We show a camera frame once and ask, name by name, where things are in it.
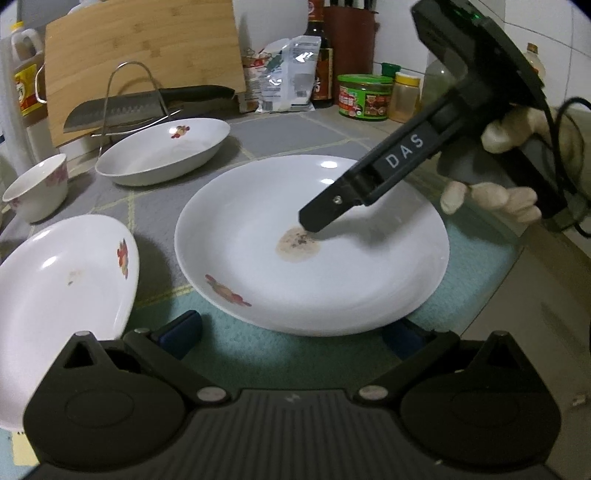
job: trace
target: food stain on plate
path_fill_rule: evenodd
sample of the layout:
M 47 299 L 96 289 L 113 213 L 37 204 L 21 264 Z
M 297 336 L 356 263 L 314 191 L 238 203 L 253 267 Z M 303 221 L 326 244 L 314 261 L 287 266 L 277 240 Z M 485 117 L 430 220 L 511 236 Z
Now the food stain on plate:
M 82 270 L 72 270 L 70 273 L 68 273 L 68 286 L 70 287 L 76 279 L 82 276 L 82 274 Z
M 320 242 L 300 226 L 290 228 L 277 242 L 275 252 L 282 260 L 299 263 L 309 260 L 320 251 Z

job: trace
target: yellow label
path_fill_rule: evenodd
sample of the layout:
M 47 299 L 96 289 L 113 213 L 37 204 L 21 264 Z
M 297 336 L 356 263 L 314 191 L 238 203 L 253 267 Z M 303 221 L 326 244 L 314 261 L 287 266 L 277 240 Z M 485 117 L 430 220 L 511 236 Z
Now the yellow label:
M 21 466 L 35 466 L 39 464 L 25 432 L 12 432 L 12 461 L 14 465 Z
M 14 76 L 17 84 L 18 102 L 21 104 L 21 113 L 23 116 L 41 108 L 35 96 L 35 75 L 37 74 L 37 65 L 33 64 L 26 69 L 21 70 Z

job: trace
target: floral pattern on plate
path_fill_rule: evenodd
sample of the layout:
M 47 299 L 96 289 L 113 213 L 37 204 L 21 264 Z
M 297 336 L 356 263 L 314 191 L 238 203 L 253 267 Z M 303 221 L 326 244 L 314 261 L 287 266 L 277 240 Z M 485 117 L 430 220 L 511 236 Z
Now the floral pattern on plate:
M 252 307 L 252 305 L 247 301 L 244 301 L 240 295 L 234 293 L 227 286 L 218 283 L 217 280 L 211 275 L 205 275 L 205 280 L 207 280 L 207 283 L 211 285 L 213 291 L 220 295 L 221 298 L 229 301 L 230 303 L 240 305 L 241 307 Z
M 127 256 L 127 244 L 125 243 L 125 238 L 121 243 L 119 243 L 119 248 L 117 249 L 117 257 L 119 257 L 119 267 L 125 275 L 125 279 L 127 280 L 127 275 L 129 275 L 128 267 L 128 256 Z
M 189 130 L 191 130 L 191 127 L 190 126 L 188 126 L 188 125 L 179 125 L 177 127 L 176 132 L 170 138 L 180 138 L 185 133 L 187 133 Z

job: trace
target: screw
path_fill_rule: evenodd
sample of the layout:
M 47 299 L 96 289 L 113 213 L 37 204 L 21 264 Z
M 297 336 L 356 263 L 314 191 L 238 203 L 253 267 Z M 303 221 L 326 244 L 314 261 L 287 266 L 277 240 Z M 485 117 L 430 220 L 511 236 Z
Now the screw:
M 207 403 L 215 403 L 226 398 L 226 391 L 220 387 L 203 387 L 197 392 L 197 398 Z
M 388 390 L 380 385 L 366 385 L 358 393 L 361 398 L 369 401 L 383 400 L 388 396 Z
M 584 393 L 579 393 L 578 395 L 574 396 L 571 405 L 573 407 L 580 407 L 581 405 L 585 405 L 587 403 L 587 400 L 587 395 L 585 395 Z

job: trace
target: condiment jar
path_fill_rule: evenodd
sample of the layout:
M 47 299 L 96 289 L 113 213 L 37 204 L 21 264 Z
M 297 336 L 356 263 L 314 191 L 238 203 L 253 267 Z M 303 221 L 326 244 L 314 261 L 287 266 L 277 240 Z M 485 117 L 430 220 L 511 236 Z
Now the condiment jar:
M 339 113 L 358 120 L 386 120 L 392 95 L 390 77 L 339 75 Z
M 403 73 L 397 73 L 392 90 L 392 99 L 388 108 L 388 118 L 401 124 L 414 115 L 419 97 L 421 79 Z

